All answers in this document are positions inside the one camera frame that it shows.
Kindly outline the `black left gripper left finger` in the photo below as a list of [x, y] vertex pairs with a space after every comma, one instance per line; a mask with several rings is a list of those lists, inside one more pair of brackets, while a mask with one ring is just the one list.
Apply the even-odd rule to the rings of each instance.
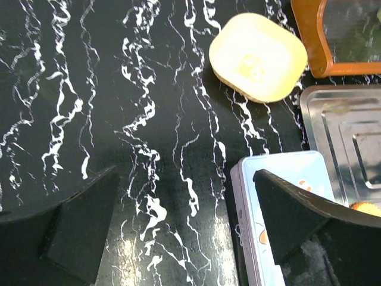
[[1, 212], [1, 285], [93, 285], [120, 177], [115, 166]]

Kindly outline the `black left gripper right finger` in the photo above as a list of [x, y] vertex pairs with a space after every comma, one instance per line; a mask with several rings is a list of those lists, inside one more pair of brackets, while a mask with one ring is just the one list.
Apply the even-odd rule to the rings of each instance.
[[286, 285], [380, 285], [380, 218], [253, 176], [273, 259]]

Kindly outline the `orange sandwich cookie bottom left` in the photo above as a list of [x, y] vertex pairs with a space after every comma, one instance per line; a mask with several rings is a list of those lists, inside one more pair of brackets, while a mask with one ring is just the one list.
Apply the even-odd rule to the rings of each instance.
[[381, 217], [381, 210], [373, 203], [361, 201], [351, 204], [350, 208], [369, 215]]

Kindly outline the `large steel baking tray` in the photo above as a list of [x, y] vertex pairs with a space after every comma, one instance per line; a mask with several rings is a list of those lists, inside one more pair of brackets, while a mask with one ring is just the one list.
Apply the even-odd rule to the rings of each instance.
[[310, 86], [300, 108], [309, 146], [324, 157], [335, 200], [379, 206], [380, 86]]

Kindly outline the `yellow square plate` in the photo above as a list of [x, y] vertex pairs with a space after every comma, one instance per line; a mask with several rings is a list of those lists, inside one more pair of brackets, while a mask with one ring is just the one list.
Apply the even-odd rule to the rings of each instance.
[[212, 41], [209, 59], [217, 78], [248, 100], [287, 97], [307, 65], [307, 51], [291, 32], [263, 15], [232, 17]]

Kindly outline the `wooden cup rack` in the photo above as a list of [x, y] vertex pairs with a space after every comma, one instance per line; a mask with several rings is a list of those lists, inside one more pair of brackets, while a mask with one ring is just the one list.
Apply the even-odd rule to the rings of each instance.
[[380, 1], [291, 1], [315, 78], [380, 73]]

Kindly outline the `green mug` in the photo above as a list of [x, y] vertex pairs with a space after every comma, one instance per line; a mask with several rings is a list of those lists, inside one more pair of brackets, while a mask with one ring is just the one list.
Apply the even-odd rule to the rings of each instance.
[[377, 16], [377, 19], [379, 20], [379, 22], [381, 22], [381, 8], [378, 9], [376, 16]]

